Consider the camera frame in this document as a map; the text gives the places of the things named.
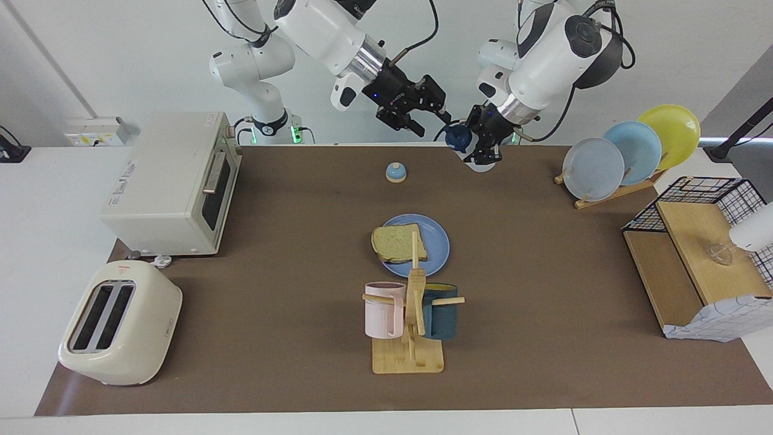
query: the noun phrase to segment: green light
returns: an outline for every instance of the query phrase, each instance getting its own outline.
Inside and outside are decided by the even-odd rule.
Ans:
[[[303,142],[303,133],[301,133],[301,131],[298,130],[298,127],[292,125],[290,127],[290,132],[292,132],[292,141],[293,141],[293,143],[301,143],[301,142]]]

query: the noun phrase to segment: mug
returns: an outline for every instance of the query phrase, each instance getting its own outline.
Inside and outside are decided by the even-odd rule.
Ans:
[[[384,296],[394,300],[394,304],[372,300],[365,301],[365,335],[387,340],[402,337],[405,284],[367,283],[365,294]]]
[[[459,289],[451,284],[427,283],[421,307],[424,312],[425,338],[432,340],[451,340],[456,337],[457,305],[432,305],[436,299],[456,297]]]

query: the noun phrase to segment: light blue plate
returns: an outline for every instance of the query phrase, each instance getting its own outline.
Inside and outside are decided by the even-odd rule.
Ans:
[[[641,183],[655,173],[662,150],[660,137],[649,125],[638,121],[621,122],[602,137],[618,147],[623,155],[625,170],[631,169],[620,183],[622,186]]]
[[[448,254],[451,252],[451,242],[448,240],[445,230],[439,223],[422,214],[401,214],[386,221],[384,226],[404,224],[419,224],[421,241],[424,242],[424,248],[427,249],[427,261],[419,262],[419,266],[424,269],[427,276],[436,273],[448,261]],[[392,273],[403,278],[407,278],[410,273],[410,262],[381,263]]]

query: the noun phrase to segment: plate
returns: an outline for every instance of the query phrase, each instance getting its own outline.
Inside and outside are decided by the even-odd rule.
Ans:
[[[602,136],[615,144],[623,155],[625,170],[622,186],[641,183],[655,173],[660,164],[660,137],[649,125],[638,121],[626,121],[614,125]]]
[[[663,104],[644,112],[638,120],[655,130],[660,137],[663,154],[668,153],[658,165],[658,170],[667,170],[684,162],[698,147],[700,122],[682,106]]]
[[[419,224],[421,241],[424,242],[424,248],[427,250],[427,261],[419,262],[419,266],[424,268],[427,276],[436,273],[445,265],[448,254],[451,253],[451,242],[443,227],[422,214],[401,214],[386,221],[383,226],[403,224]],[[381,264],[390,272],[403,278],[407,278],[410,273],[410,262],[400,264],[381,262]]]
[[[579,141],[564,158],[564,184],[578,199],[600,201],[612,195],[623,181],[623,155],[603,138]]]

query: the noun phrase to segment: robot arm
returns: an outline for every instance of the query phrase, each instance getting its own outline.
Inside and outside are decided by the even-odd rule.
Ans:
[[[614,1],[595,2],[594,7],[601,4],[615,7]],[[617,71],[621,37],[586,15],[562,1],[539,5],[520,26],[516,42],[492,39],[484,44],[478,89],[489,103],[474,106],[465,122],[477,139],[474,150],[469,152],[468,144],[455,147],[466,163],[498,162],[499,145],[556,96],[569,88],[598,86]]]
[[[418,109],[435,113],[448,123],[445,92],[425,75],[418,82],[387,59],[383,42],[376,43],[356,26],[376,0],[280,0],[274,19],[284,33],[311,58],[337,77],[330,102],[345,111],[362,92],[379,105],[376,117],[395,130],[410,129],[424,136],[424,127],[411,119]]]
[[[292,113],[284,107],[279,90],[263,81],[292,69],[292,46],[269,30],[255,0],[216,0],[216,11],[220,23],[232,36],[257,39],[215,53],[209,60],[210,72],[224,86],[247,99],[258,143],[297,142]]]

